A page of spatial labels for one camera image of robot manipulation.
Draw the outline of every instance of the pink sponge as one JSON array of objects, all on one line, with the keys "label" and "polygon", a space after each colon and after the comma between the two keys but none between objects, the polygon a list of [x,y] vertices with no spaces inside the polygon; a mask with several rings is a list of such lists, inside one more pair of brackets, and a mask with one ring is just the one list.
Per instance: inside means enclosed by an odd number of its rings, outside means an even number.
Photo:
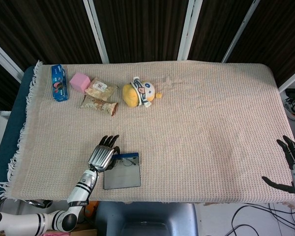
[{"label": "pink sponge", "polygon": [[90,85],[90,79],[87,75],[76,73],[70,80],[70,84],[76,91],[84,93]]}]

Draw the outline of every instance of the blue package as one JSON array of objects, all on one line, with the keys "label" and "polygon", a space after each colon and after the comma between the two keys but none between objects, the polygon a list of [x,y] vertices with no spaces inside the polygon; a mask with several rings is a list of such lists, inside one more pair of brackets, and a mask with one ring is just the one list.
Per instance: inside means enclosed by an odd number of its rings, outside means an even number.
[{"label": "blue package", "polygon": [[57,102],[68,100],[67,82],[65,79],[65,70],[62,65],[53,65],[51,67],[51,80],[53,85],[53,97]]}]

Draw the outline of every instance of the plush toy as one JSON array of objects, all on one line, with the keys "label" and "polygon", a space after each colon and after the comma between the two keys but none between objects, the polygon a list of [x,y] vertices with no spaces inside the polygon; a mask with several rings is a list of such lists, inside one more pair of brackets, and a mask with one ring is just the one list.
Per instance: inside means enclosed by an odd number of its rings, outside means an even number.
[{"label": "plush toy", "polygon": [[141,82],[139,77],[134,77],[133,82],[122,88],[122,98],[129,107],[144,105],[149,107],[155,97],[154,86],[147,81]]}]

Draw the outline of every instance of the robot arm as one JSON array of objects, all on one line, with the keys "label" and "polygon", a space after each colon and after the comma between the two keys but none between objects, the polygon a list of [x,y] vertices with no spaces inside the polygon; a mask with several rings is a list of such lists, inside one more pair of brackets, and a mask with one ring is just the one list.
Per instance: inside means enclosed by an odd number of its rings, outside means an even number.
[{"label": "robot arm", "polygon": [[276,140],[277,143],[281,146],[285,153],[285,158],[287,160],[287,163],[289,165],[289,168],[291,170],[292,175],[292,185],[284,185],[284,184],[277,184],[275,182],[272,182],[269,178],[262,176],[262,179],[271,187],[289,192],[295,194],[295,142],[293,142],[291,139],[289,139],[286,136],[283,136],[284,141]]},{"label": "robot arm", "polygon": [[58,210],[51,214],[10,215],[0,212],[0,231],[6,236],[38,236],[47,230],[62,232],[72,231],[78,221],[82,207],[88,205],[98,178],[98,173],[111,168],[114,152],[120,154],[119,147],[114,147],[119,135],[103,137],[94,149],[89,161],[89,170],[84,171],[67,199],[69,209]]}]

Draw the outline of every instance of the sneaker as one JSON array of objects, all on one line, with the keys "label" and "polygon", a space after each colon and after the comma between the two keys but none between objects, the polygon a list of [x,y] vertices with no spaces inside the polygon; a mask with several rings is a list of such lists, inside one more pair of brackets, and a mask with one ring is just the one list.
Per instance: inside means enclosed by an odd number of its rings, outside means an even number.
[{"label": "sneaker", "polygon": [[295,99],[287,97],[285,94],[281,97],[287,117],[295,120]]}]

